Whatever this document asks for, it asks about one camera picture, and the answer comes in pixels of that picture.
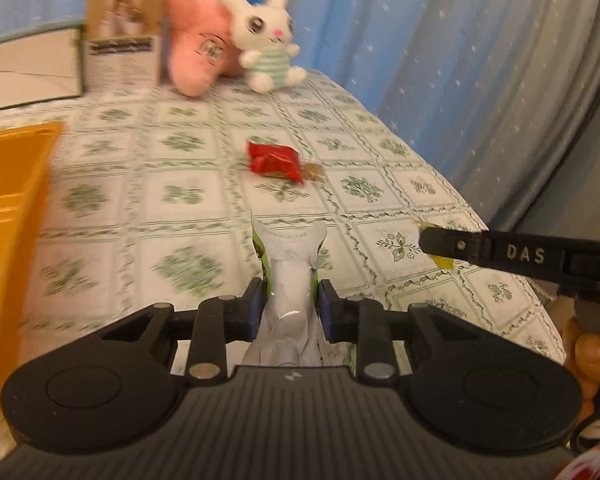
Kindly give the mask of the person right hand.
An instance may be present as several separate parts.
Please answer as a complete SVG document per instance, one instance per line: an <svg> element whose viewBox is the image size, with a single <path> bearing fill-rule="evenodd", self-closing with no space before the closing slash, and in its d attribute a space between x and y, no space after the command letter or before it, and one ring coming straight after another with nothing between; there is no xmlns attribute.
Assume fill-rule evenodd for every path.
<svg viewBox="0 0 600 480"><path fill-rule="evenodd" d="M594 396L600 390L600 335L583 333L576 318L570 318L562 331L566 352L565 367L581 387L579 420L591 416Z"/></svg>

